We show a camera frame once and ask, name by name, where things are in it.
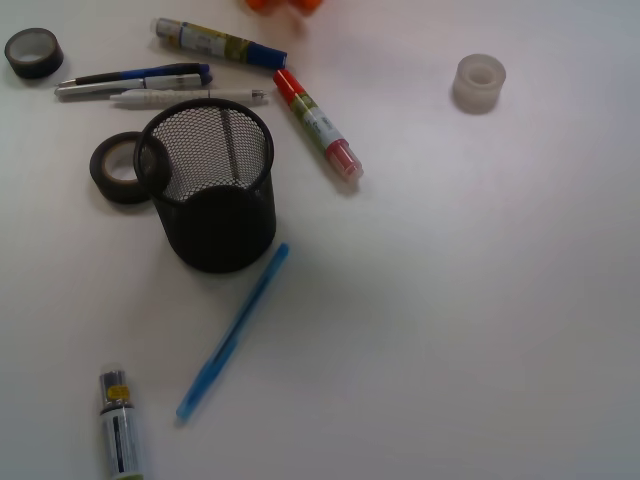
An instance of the blue pen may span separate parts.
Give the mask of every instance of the blue pen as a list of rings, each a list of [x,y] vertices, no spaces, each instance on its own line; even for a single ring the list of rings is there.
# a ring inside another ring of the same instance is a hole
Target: blue pen
[[[204,63],[174,63],[161,67],[142,68],[128,70],[126,72],[101,73],[89,75],[74,80],[66,80],[58,84],[58,87],[73,87],[76,85],[88,85],[90,83],[115,82],[118,80],[130,80],[132,78],[160,77],[165,75],[188,75],[199,73],[201,76],[209,73],[209,65]]]
[[[242,308],[238,311],[236,318],[227,330],[227,333],[222,337],[222,341],[218,344],[213,354],[206,361],[204,366],[200,369],[198,376],[191,384],[191,388],[182,399],[182,403],[176,410],[176,415],[180,420],[186,422],[193,410],[196,408],[202,397],[209,389],[211,384],[218,377],[218,374],[224,367],[227,360],[238,345],[238,340],[242,330],[247,325],[251,312],[253,312],[258,300],[264,293],[264,291],[273,280],[273,277],[278,273],[280,267],[284,263],[285,259],[289,255],[289,245],[282,243],[273,258],[267,265],[267,268],[262,273],[262,276],[258,279],[258,282],[251,290],[251,293],[247,297],[242,305]]]

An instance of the black tape roll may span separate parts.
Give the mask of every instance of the black tape roll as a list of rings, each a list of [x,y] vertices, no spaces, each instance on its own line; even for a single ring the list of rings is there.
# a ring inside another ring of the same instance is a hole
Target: black tape roll
[[[64,60],[58,39],[44,28],[27,28],[16,33],[5,45],[4,55],[22,78],[49,76]]]
[[[120,180],[110,175],[106,169],[106,161],[109,154],[123,143],[135,145],[140,135],[140,132],[119,133],[107,138],[93,152],[89,163],[89,172],[100,193],[107,200],[122,204],[142,203],[149,200],[149,194],[142,188],[137,179]],[[154,139],[151,146],[156,154],[154,155],[155,162],[145,167],[145,175],[153,178],[154,184],[162,191],[171,178],[168,156],[164,146],[159,141]],[[131,155],[131,164],[133,165],[133,153]]]

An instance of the black mesh pen holder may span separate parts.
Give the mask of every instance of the black mesh pen holder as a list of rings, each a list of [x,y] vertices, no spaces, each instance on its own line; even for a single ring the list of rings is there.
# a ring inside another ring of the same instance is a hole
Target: black mesh pen holder
[[[213,273],[246,267],[271,244],[272,163],[273,140],[260,117],[219,99],[159,114],[142,132],[133,162],[173,250]]]

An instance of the red marker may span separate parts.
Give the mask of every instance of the red marker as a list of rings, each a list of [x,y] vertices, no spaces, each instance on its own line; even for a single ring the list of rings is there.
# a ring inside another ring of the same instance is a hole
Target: red marker
[[[357,181],[363,173],[360,160],[349,148],[349,142],[318,108],[302,85],[286,69],[278,70],[273,81],[309,137],[324,152],[329,163],[348,182]]]

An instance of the blue marker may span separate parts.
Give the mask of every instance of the blue marker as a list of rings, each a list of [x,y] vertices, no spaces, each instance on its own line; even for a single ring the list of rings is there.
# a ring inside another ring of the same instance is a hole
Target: blue marker
[[[141,68],[126,72],[101,73],[79,77],[75,80],[66,80],[58,84],[58,87],[73,87],[76,85],[89,85],[90,83],[116,82],[118,80],[131,80],[132,78],[162,77],[166,75],[188,75],[198,73],[204,76],[209,73],[209,65],[201,63],[174,63],[161,67]]]
[[[272,70],[279,70],[287,64],[286,52],[193,23],[156,18],[151,23],[151,31],[158,37],[166,39],[174,47],[212,57],[226,58]]]
[[[260,297],[269,286],[269,283],[271,283],[273,277],[276,276],[280,267],[282,267],[287,255],[289,255],[289,245],[282,243],[273,255],[269,265],[267,265],[267,268],[262,273],[262,276],[253,287],[253,290],[251,290],[251,293],[245,300],[244,305],[242,305],[242,308],[238,311],[238,314],[229,327],[229,330],[227,330],[227,333],[222,337],[222,341],[218,344],[218,347],[215,349],[213,354],[200,369],[198,376],[193,381],[193,384],[191,384],[191,388],[182,399],[182,403],[178,407],[178,410],[176,410],[176,415],[183,422],[186,422],[189,419],[193,410],[198,406],[198,403],[202,400],[204,394],[218,377],[222,368],[227,363],[227,360],[229,360],[229,357],[238,345],[240,334],[244,327],[246,327],[249,317],[258,303],[258,300],[260,300]]]

